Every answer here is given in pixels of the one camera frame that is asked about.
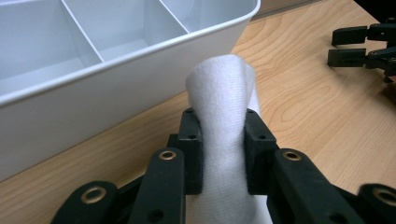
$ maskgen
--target white organizer bin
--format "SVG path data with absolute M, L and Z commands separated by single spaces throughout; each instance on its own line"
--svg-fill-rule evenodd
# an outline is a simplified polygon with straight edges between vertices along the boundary
M 0 1 L 0 181 L 184 91 L 191 69 L 229 53 L 259 7 Z

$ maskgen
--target wooden surface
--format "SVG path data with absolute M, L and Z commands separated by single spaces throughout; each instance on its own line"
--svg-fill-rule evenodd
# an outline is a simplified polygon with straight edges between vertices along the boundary
M 262 118 L 279 146 L 301 150 L 354 193 L 364 183 L 396 188 L 396 87 L 381 70 L 330 68 L 327 51 L 333 30 L 372 23 L 352 0 L 320 0 L 252 21 L 233 49 L 257 71 Z M 187 107 L 184 92 L 1 182 L 0 223 L 50 223 L 79 186 L 142 175 Z

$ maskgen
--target tray compartment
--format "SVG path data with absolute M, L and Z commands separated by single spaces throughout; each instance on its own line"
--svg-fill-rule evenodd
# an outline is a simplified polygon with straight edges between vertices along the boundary
M 187 32 L 158 0 L 64 0 L 107 60 Z
M 0 3 L 0 95 L 100 63 L 60 1 Z
M 189 33 L 247 15 L 255 0 L 161 0 Z

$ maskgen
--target wood grain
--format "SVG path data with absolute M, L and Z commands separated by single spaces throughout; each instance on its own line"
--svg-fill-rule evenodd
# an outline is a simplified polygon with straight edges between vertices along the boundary
M 352 0 L 321 0 L 252 21 L 233 49 L 256 69 L 262 118 L 278 144 L 301 150 L 352 192 L 372 182 L 396 188 L 396 86 L 380 70 L 326 64 L 332 30 L 372 23 Z M 142 175 L 187 107 L 183 92 L 1 182 L 0 223 L 50 223 L 79 186 Z

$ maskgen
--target white cloth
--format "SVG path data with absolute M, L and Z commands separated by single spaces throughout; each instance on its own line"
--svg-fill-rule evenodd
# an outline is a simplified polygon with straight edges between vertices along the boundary
M 204 150 L 204 188 L 200 195 L 187 196 L 189 224 L 272 223 L 266 197 L 249 195 L 246 182 L 247 108 L 260 114 L 255 76 L 242 58 L 227 54 L 203 61 L 187 77 Z

